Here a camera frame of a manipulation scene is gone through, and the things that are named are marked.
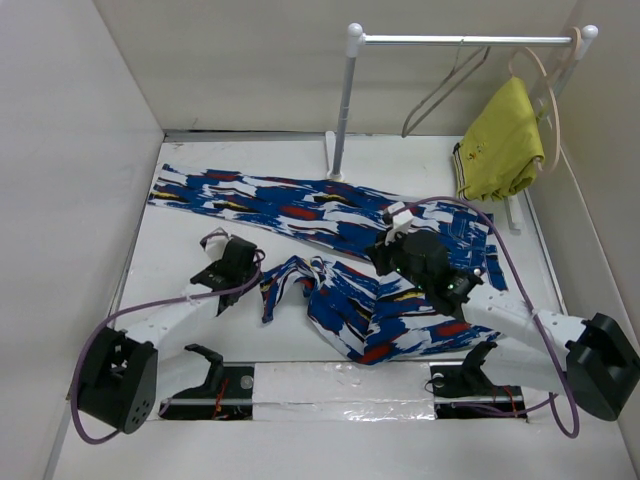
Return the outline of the blue white red patterned trousers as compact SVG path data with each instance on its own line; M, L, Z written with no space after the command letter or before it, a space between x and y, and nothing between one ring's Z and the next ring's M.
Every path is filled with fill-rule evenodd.
M319 333L349 360L374 365L469 349L499 333L438 314L397 273L378 275L366 249L384 231L398 194L329 180L250 176L164 165L151 204L251 225L313 246L266 271L262 320L270 323L288 290L300 287Z

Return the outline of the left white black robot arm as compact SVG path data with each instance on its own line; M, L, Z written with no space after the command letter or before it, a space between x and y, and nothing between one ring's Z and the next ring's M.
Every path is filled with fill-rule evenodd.
M167 337L185 332L192 321L219 316L262 280L266 255L254 243L214 232L200 245L210 263L182 295L118 310L86 340L70 386L72 422L85 443L100 445L138 430L155 404Z

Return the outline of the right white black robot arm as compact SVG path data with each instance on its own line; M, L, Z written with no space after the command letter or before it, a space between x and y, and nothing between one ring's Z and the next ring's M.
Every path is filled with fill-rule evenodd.
M485 342L462 364L458 382L483 394L502 385L527 386L574 400L586 413L615 421L639 383L639 355L618 322L537 310L453 267L437 235L380 233L365 250L377 274L397 273L424 293L441 315L495 330L516 347Z

